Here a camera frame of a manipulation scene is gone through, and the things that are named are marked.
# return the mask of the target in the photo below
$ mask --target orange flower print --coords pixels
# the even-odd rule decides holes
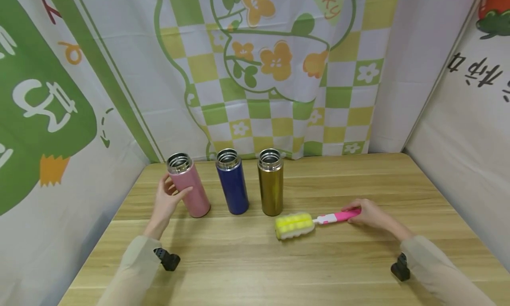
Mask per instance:
[[[246,43],[241,45],[239,42],[234,41],[232,43],[232,49],[235,52],[237,58],[245,58],[248,61],[254,60],[254,55],[251,53],[254,50],[254,45],[251,43]]]
[[[272,74],[276,81],[284,81],[291,74],[291,59],[292,53],[289,45],[283,40],[278,41],[274,45],[273,51],[266,48],[260,52],[260,60],[262,61],[260,70],[263,74]]]
[[[321,78],[326,67],[327,57],[327,50],[322,51],[320,54],[316,54],[315,52],[309,54],[303,62],[303,71],[308,72],[308,77]]]
[[[271,0],[241,0],[247,10],[246,18],[248,26],[255,28],[259,25],[260,18],[272,17],[276,11]]]

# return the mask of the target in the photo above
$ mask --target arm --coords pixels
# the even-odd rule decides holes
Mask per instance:
[[[417,280],[447,306],[495,306],[479,288],[460,272],[447,256],[423,236],[416,236],[405,225],[368,199],[356,199],[343,211],[361,208],[349,223],[384,229],[399,240],[407,265]]]
[[[168,173],[159,181],[154,211],[143,235],[137,236],[127,247],[120,266],[104,291],[97,306],[140,306],[147,289],[158,271],[161,260],[154,254],[161,247],[162,233],[168,226],[177,203],[192,190],[177,192],[174,184],[167,181]]]

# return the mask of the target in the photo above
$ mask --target wooden table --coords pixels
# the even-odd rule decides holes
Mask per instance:
[[[145,305],[437,305],[416,280],[400,283],[390,273],[400,250],[387,234],[338,223],[279,242],[274,218],[261,210],[256,162],[243,166],[250,208],[233,216],[214,163],[197,163],[212,209],[193,219],[180,204],[162,244],[182,261],[173,273],[160,268]],[[164,172],[163,164],[144,169],[59,305],[97,303],[122,253],[144,230]],[[284,198],[284,214],[312,215],[371,198],[432,240],[497,305],[510,305],[509,273],[404,154],[286,161]]]

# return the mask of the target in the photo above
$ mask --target pink thermos bottle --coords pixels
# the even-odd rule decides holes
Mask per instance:
[[[178,191],[182,191],[188,186],[193,187],[193,190],[182,200],[190,215],[192,217],[206,215],[211,209],[211,203],[209,203],[197,168],[190,156],[185,153],[174,154],[168,158],[166,167]]]

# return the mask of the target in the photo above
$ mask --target hand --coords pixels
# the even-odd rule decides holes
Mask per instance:
[[[354,216],[348,220],[349,223],[357,225],[367,225],[376,229],[384,229],[393,234],[400,241],[412,238],[414,233],[405,225],[398,222],[391,215],[384,212],[379,206],[369,199],[355,199],[352,203],[342,208],[342,211],[350,211],[351,209],[361,209],[358,216]]]
[[[369,199],[355,199],[349,205],[344,206],[342,211],[350,211],[352,209],[361,209],[361,213],[350,218],[348,220],[349,223],[367,225],[376,229],[386,229],[386,226],[392,219],[391,216]]]
[[[193,189],[192,186],[189,186],[189,188],[177,192],[174,182],[168,179],[169,176],[167,172],[159,181],[152,216],[144,232],[144,235],[157,240],[161,239],[162,232],[164,232],[168,226],[170,217],[175,212],[179,201],[184,199]]]

